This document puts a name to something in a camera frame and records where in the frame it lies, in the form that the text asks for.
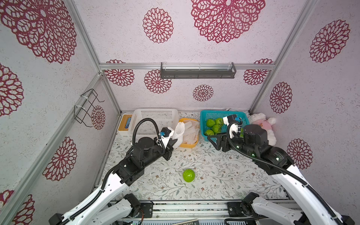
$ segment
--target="green ball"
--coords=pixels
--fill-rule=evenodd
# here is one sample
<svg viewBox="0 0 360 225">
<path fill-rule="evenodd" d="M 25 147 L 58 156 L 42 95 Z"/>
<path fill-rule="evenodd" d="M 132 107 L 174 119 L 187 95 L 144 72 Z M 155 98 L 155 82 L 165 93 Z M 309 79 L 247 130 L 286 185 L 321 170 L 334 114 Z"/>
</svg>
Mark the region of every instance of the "green ball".
<svg viewBox="0 0 360 225">
<path fill-rule="evenodd" d="M 222 127 L 224 125 L 224 120 L 222 118 L 217 118 L 215 120 L 215 124 L 219 125 L 220 127 Z"/>
<path fill-rule="evenodd" d="M 212 131 L 212 130 L 207 130 L 207 131 L 205 131 L 205 134 L 204 134 L 205 136 L 211 136 L 211 135 L 214 135 L 214 131 Z"/>
<path fill-rule="evenodd" d="M 183 178 L 186 182 L 191 182 L 195 179 L 195 172 L 191 169 L 187 169 L 183 172 Z"/>
<path fill-rule="evenodd" d="M 207 125 L 208 127 L 214 126 L 214 125 L 215 125 L 215 120 L 208 119 L 208 120 L 206 121 L 206 125 Z"/>
<path fill-rule="evenodd" d="M 242 129 L 242 128 L 240 129 L 240 137 L 244 138 L 244 129 Z"/>
<path fill-rule="evenodd" d="M 215 124 L 214 126 L 212 126 L 212 131 L 214 131 L 215 134 L 219 133 L 221 131 L 221 127 L 217 124 Z"/>
</svg>

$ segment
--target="black cable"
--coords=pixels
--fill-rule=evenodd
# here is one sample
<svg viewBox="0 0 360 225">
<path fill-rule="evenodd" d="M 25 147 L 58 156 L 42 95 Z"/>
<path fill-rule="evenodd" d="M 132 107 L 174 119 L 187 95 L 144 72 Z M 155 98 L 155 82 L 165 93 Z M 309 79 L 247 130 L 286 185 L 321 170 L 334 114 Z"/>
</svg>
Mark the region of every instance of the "black cable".
<svg viewBox="0 0 360 225">
<path fill-rule="evenodd" d="M 304 181 L 303 179 L 301 179 L 300 177 L 296 176 L 295 174 L 293 174 L 292 172 L 290 171 L 287 171 L 285 170 L 284 168 L 282 167 L 279 167 L 279 166 L 276 166 L 274 165 L 273 163 L 270 163 L 268 161 L 265 161 L 265 160 L 262 160 L 262 159 L 258 159 L 258 158 L 255 158 L 255 157 L 252 157 L 246 153 L 243 153 L 240 149 L 238 149 L 233 141 L 231 140 L 230 138 L 230 126 L 232 124 L 237 124 L 237 125 L 240 125 L 240 123 L 236 120 L 232 121 L 231 123 L 229 123 L 228 125 L 228 128 L 226 130 L 226 136 L 228 137 L 228 141 L 229 141 L 229 144 L 231 145 L 231 147 L 237 151 L 238 153 L 240 153 L 241 155 L 243 156 L 246 156 L 248 158 L 251 158 L 252 160 L 254 161 L 258 161 L 258 162 L 261 162 L 261 163 L 264 163 L 266 165 L 269 165 L 271 167 L 274 167 L 274 168 L 277 168 L 278 170 L 280 170 L 282 173 L 284 174 L 287 174 L 289 176 L 291 176 L 292 178 L 294 178 L 295 180 L 299 181 L 304 187 L 306 186 L 309 191 L 320 201 L 320 203 L 324 206 L 324 208 L 329 212 L 330 216 L 332 218 L 335 218 L 336 217 L 336 214 L 334 213 L 334 211 L 330 208 L 330 206 L 325 202 L 325 200 L 310 186 L 308 185 L 308 183 L 306 181 Z M 339 218 L 335 218 L 333 219 L 338 225 L 343 225 L 343 223 L 341 223 L 341 221 L 339 220 Z"/>
<path fill-rule="evenodd" d="M 131 151 L 132 151 L 132 146 L 129 148 L 129 150 L 126 152 L 126 155 L 129 155 L 130 153 L 131 153 Z"/>
<path fill-rule="evenodd" d="M 267 218 L 266 216 L 257 216 L 257 217 L 250 217 L 250 218 L 244 218 L 244 219 L 233 219 L 233 218 L 228 218 L 224 220 L 224 223 L 226 225 L 231 225 L 228 223 L 228 221 L 238 221 L 238 222 L 244 222 L 244 221 L 252 221 L 252 220 L 259 220 L 259 219 L 265 219 Z"/>
<path fill-rule="evenodd" d="M 157 137 L 158 137 L 158 140 L 159 140 L 159 142 L 160 142 L 160 144 L 161 144 L 161 148 L 162 148 L 161 150 L 159 150 L 159 153 L 160 153 L 160 155 L 164 155 L 164 154 L 165 154 L 165 146 L 164 146 L 164 143 L 162 142 L 161 137 L 160 137 L 160 135 L 159 135 L 159 128 L 157 127 L 156 122 L 155 122 L 153 119 L 151 119 L 151 118 L 142 119 L 142 120 L 140 120 L 140 122 L 138 122 L 138 123 L 136 124 L 136 126 L 135 126 L 135 128 L 134 128 L 134 133 L 132 134 L 132 145 L 135 144 L 136 133 L 137 133 L 140 125 L 141 125 L 142 123 L 146 122 L 146 121 L 152 122 L 153 125 L 155 126 L 156 135 L 157 135 Z"/>
<path fill-rule="evenodd" d="M 84 207 L 82 207 L 79 211 L 77 211 L 76 213 L 74 213 L 73 215 L 70 216 L 70 220 L 74 220 L 76 216 L 80 215 L 83 211 L 85 211 L 87 208 L 89 208 L 94 202 L 96 202 L 96 200 L 100 197 L 100 195 L 104 192 L 105 186 L 106 186 L 106 182 L 110 176 L 110 173 L 115 169 L 117 165 L 115 165 L 113 168 L 111 168 L 105 175 L 104 177 L 104 181 L 103 184 L 101 185 L 101 190 L 96 194 L 96 196 L 88 203 L 86 204 Z M 65 225 L 68 222 L 70 222 L 69 219 L 64 220 L 63 222 L 61 222 L 59 225 Z"/>
</svg>

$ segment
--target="orange tray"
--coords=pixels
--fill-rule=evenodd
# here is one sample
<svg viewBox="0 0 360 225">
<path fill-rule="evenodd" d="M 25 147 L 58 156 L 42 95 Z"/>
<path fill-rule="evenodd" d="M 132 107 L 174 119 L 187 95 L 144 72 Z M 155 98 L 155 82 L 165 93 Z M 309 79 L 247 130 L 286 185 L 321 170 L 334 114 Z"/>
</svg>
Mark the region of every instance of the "orange tray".
<svg viewBox="0 0 360 225">
<path fill-rule="evenodd" d="M 179 120 L 179 122 L 183 122 L 184 120 L 195 120 L 197 121 L 196 119 L 191 119 L 191 118 L 182 118 Z M 199 135 L 198 135 L 198 140 L 195 142 L 195 144 L 181 144 L 180 147 L 182 148 L 194 148 L 199 142 Z"/>
</svg>

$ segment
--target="floral tablecloth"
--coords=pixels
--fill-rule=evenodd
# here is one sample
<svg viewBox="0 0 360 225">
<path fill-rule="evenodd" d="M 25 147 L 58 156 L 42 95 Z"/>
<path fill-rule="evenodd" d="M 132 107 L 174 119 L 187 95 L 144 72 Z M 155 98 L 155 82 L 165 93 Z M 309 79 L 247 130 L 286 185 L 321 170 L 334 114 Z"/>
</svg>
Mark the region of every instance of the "floral tablecloth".
<svg viewBox="0 0 360 225">
<path fill-rule="evenodd" d="M 199 112 L 179 116 L 199 120 Z M 102 178 L 125 157 L 131 138 L 116 135 Z M 186 169 L 195 172 L 193 182 L 184 181 L 182 173 Z M 242 199 L 249 192 L 266 199 L 287 199 L 283 187 L 250 159 L 235 151 L 217 151 L 200 136 L 195 148 L 177 148 L 169 161 L 161 158 L 145 168 L 145 174 L 117 200 L 128 193 L 139 200 Z"/>
</svg>

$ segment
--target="pink stuffed animal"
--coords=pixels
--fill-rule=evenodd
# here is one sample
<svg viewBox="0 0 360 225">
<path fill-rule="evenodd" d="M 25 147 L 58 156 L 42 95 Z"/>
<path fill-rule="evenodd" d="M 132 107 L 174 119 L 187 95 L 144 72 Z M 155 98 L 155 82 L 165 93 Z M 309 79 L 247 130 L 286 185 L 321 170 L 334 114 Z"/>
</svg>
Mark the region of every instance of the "pink stuffed animal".
<svg viewBox="0 0 360 225">
<path fill-rule="evenodd" d="M 269 141 L 269 145 L 274 146 L 276 144 L 276 138 L 272 129 L 272 125 L 276 123 L 276 119 L 270 117 L 266 120 L 266 116 L 263 113 L 253 114 L 249 117 L 249 122 L 251 124 L 257 124 L 261 126 L 264 130 L 267 131 L 267 140 Z"/>
</svg>

